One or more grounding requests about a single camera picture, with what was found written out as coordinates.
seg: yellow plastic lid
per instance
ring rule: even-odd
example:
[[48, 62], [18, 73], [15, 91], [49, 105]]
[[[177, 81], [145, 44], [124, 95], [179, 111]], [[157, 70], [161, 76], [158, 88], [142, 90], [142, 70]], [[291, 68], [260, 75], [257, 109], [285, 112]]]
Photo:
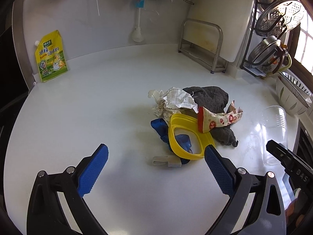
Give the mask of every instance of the yellow plastic lid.
[[[176, 128], [191, 131], [196, 135], [200, 144], [200, 154], [188, 153], [177, 143], [174, 135], [174, 130]], [[168, 127], [168, 139], [173, 152], [180, 158], [189, 160], [202, 159], [204, 157], [204, 150], [208, 145], [212, 144], [215, 147], [213, 138], [209, 132], [201, 133], [198, 131], [198, 120], [183, 114], [174, 114], [171, 116], [171, 122]]]

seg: blue gripper pad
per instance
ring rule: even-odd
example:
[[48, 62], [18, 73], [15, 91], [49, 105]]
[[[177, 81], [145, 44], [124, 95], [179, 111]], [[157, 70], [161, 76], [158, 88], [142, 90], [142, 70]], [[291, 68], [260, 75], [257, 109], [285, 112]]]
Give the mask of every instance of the blue gripper pad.
[[212, 145], [205, 148], [204, 159], [223, 194], [227, 194], [229, 197], [233, 196], [235, 193], [234, 178], [226, 169], [222, 157]]
[[102, 171], [109, 157], [108, 147], [101, 144], [96, 150], [97, 153], [90, 160], [84, 171], [78, 178], [78, 194], [82, 198], [85, 194], [90, 193], [100, 172]]

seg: white brush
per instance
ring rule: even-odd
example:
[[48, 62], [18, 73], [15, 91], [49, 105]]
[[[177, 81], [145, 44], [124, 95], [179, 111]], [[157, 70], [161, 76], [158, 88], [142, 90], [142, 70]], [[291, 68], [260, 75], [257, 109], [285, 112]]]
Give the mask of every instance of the white brush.
[[143, 8], [144, 0], [140, 0], [140, 2], [137, 2], [137, 16], [136, 16], [136, 26], [134, 31], [131, 34], [131, 38], [135, 42], [142, 42], [144, 40], [143, 36], [141, 35], [141, 29], [140, 29], [140, 9]]

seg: yellow handle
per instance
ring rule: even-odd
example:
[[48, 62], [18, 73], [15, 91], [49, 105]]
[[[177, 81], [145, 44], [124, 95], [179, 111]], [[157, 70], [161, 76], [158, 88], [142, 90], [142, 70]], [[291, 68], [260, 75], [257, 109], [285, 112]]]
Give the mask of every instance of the yellow handle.
[[[291, 66], [291, 64], [292, 64], [292, 59], [291, 59], [291, 56], [290, 56], [289, 54], [287, 54], [287, 57], [288, 57], [289, 63], [287, 64], [287, 66], [278, 69], [277, 72], [282, 72], [282, 71], [285, 71], [285, 70], [287, 70], [287, 69], [290, 68], [290, 66]], [[272, 72], [268, 72], [268, 73], [266, 74], [266, 76], [270, 76], [270, 75], [272, 75], [272, 74], [273, 74]]]

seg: blue cloth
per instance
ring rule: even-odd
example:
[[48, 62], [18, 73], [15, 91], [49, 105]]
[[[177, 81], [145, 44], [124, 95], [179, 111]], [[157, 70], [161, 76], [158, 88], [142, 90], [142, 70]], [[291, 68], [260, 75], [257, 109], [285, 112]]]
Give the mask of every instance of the blue cloth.
[[[153, 129], [156, 130], [158, 135], [160, 135], [161, 140], [168, 144], [170, 151], [173, 152], [173, 150], [171, 149], [171, 146], [170, 146], [169, 139], [168, 139], [168, 125], [165, 122], [165, 120], [163, 118], [157, 118], [155, 120], [152, 120], [151, 126]], [[187, 151], [189, 153], [192, 153], [190, 138], [187, 134], [175, 135], [175, 139], [176, 139], [177, 143], [181, 146], [182, 149], [184, 149], [185, 151]], [[186, 164], [190, 161], [190, 160], [184, 159], [184, 158], [181, 158], [180, 160], [182, 162], [182, 165]]]

